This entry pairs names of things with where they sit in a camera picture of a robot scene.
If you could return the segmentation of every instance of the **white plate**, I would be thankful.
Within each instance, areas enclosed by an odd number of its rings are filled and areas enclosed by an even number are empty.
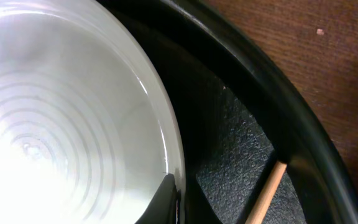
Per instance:
[[[141,47],[91,0],[0,1],[0,223],[134,223],[185,167]]]

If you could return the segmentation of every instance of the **spiral pattern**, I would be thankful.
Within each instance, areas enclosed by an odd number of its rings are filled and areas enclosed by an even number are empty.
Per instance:
[[[65,207],[102,219],[114,200],[117,170],[111,118],[79,81],[14,70],[0,73],[0,138],[32,161],[47,161],[68,188]]]

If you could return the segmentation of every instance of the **black pointed object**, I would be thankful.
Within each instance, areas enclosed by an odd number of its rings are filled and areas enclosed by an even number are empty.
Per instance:
[[[178,192],[173,174],[162,180],[146,211],[136,224],[174,224],[177,220]]]

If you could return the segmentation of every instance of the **black tray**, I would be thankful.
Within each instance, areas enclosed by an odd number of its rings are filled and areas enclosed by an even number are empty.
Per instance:
[[[216,112],[208,114],[208,110],[202,109],[204,105],[191,104],[197,99],[205,99],[205,95],[219,95],[216,91],[208,92],[208,85],[219,84],[206,79],[204,84],[200,84],[197,95],[186,95],[187,91],[175,89],[175,82],[180,83],[178,75],[170,76],[168,69],[165,71],[164,66],[169,64],[156,65],[158,58],[164,58],[164,54],[168,53],[164,48],[153,48],[142,39],[142,35],[155,34],[142,32],[137,25],[139,22],[196,57],[203,64],[203,67],[195,68],[200,71],[199,75],[204,74],[206,69],[213,72],[223,81],[223,88],[230,88],[246,105],[278,157],[288,163],[287,172],[308,223],[358,223],[358,199],[329,136],[295,87],[251,40],[202,2],[99,2],[132,32],[156,66],[170,95],[185,150],[187,192],[184,203],[187,223],[219,223],[195,177],[200,164],[215,153],[213,146],[218,139],[208,138],[219,136],[214,133],[219,131],[219,125],[210,122],[214,121]],[[191,75],[184,78],[195,85],[203,79],[198,77],[193,80]],[[189,101],[191,110],[180,109],[185,105],[183,100],[177,100],[181,94],[187,99],[197,98]],[[239,223],[243,221],[243,218],[238,219]]]

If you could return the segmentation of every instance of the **brown wooden surface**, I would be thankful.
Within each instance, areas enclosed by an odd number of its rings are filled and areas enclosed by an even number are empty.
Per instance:
[[[358,0],[205,1],[253,39],[296,86],[358,193]]]

